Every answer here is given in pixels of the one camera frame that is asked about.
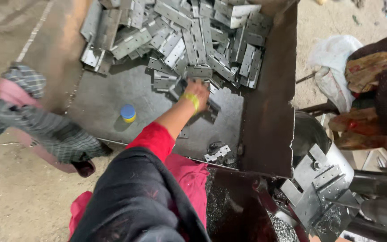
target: yellow rubber band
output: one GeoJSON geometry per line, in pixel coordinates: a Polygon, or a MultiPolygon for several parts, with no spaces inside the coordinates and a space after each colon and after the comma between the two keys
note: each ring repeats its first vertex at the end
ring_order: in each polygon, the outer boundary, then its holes
{"type": "Polygon", "coordinates": [[[182,99],[182,98],[186,98],[193,103],[193,105],[195,107],[195,113],[194,113],[194,115],[195,115],[198,112],[198,109],[200,108],[200,101],[198,100],[196,95],[192,94],[192,93],[184,93],[180,96],[180,99],[182,99]]]}

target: worker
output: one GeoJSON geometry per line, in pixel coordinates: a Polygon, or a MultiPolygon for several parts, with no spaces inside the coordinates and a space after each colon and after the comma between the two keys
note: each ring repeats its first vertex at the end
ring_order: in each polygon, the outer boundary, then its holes
{"type": "Polygon", "coordinates": [[[387,150],[387,37],[352,53],[345,76],[357,99],[350,113],[330,120],[331,130],[343,132],[337,147],[387,150]]]}
{"type": "Polygon", "coordinates": [[[188,80],[179,101],[110,162],[93,194],[73,203],[70,241],[210,241],[206,164],[167,158],[188,120],[207,108],[208,97],[201,80],[188,80]]]}

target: white plastic bag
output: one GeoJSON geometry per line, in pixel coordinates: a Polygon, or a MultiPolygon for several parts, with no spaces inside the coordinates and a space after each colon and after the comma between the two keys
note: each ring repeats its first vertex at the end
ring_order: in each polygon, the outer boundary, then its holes
{"type": "Polygon", "coordinates": [[[320,40],[313,47],[308,58],[309,65],[329,67],[332,76],[326,69],[315,75],[315,81],[323,94],[336,105],[340,113],[349,112],[355,98],[347,88],[344,77],[347,58],[363,45],[351,35],[331,36],[320,40]]]}

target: blue bottle cap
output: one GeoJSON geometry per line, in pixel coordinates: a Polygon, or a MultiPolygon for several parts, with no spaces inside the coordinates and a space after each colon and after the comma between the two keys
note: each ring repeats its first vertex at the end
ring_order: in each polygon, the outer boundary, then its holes
{"type": "Polygon", "coordinates": [[[122,107],[120,110],[120,114],[123,118],[132,118],[135,115],[135,109],[132,105],[126,104],[125,106],[122,107]]]}

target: hand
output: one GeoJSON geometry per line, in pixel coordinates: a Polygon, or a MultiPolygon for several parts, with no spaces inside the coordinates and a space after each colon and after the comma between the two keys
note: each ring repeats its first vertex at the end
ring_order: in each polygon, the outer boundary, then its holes
{"type": "Polygon", "coordinates": [[[198,107],[198,112],[204,111],[207,109],[207,100],[209,99],[210,91],[208,90],[208,83],[205,84],[201,79],[188,79],[187,87],[185,89],[185,93],[194,94],[200,105],[198,107]]]}

